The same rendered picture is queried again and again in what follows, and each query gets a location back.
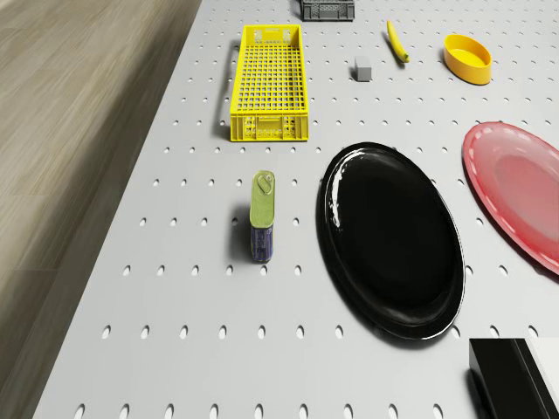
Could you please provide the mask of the yellow banana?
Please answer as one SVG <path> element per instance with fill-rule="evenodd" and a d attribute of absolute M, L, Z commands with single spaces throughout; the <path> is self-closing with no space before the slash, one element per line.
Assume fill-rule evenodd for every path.
<path fill-rule="evenodd" d="M 387 32 L 389 35 L 390 45 L 392 47 L 393 52 L 395 53 L 395 55 L 397 56 L 400 62 L 404 64 L 409 63 L 410 56 L 402 46 L 393 23 L 390 20 L 388 20 L 386 24 L 387 24 Z"/>

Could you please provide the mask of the flat-sided can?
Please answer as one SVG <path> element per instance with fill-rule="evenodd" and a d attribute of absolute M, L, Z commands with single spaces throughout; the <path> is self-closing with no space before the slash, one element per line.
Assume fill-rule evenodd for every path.
<path fill-rule="evenodd" d="M 250 204 L 251 252 L 257 262 L 267 263 L 273 255 L 275 177 L 259 170 L 252 178 Z"/>

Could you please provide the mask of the yellow basket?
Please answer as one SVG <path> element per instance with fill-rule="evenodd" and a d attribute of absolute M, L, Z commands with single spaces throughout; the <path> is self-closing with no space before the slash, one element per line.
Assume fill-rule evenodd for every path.
<path fill-rule="evenodd" d="M 231 96 L 232 141 L 307 141 L 309 105 L 298 24 L 243 28 Z"/>

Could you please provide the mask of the black plate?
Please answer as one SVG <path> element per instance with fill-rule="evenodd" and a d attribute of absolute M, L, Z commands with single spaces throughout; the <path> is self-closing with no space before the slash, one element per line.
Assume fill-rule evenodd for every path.
<path fill-rule="evenodd" d="M 321 179 L 316 227 L 349 306 L 405 340 L 443 334 L 465 294 L 458 229 L 429 176 L 394 148 L 360 142 Z"/>

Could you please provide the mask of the dark grey basket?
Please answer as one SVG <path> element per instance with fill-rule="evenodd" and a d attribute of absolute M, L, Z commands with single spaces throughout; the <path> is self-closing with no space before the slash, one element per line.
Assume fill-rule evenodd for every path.
<path fill-rule="evenodd" d="M 300 0 L 304 21 L 353 21 L 355 0 Z"/>

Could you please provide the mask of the yellow bowl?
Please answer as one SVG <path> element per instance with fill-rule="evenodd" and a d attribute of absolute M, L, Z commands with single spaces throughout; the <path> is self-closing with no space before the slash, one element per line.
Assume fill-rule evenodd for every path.
<path fill-rule="evenodd" d="M 468 83 L 483 86 L 492 79 L 491 53 L 483 44 L 468 36 L 447 35 L 444 40 L 444 60 L 454 75 Z"/>

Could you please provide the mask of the red plate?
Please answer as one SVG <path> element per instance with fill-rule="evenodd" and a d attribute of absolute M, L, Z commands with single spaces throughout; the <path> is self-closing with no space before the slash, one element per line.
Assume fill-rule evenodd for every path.
<path fill-rule="evenodd" d="M 491 121 L 467 132 L 462 157 L 493 220 L 559 275 L 559 150 L 524 129 Z"/>

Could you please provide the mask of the black stove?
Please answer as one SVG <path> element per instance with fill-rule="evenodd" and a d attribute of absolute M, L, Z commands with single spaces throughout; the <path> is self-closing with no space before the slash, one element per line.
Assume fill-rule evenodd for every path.
<path fill-rule="evenodd" d="M 531 340 L 470 339 L 469 370 L 491 419 L 559 419 L 559 386 Z"/>

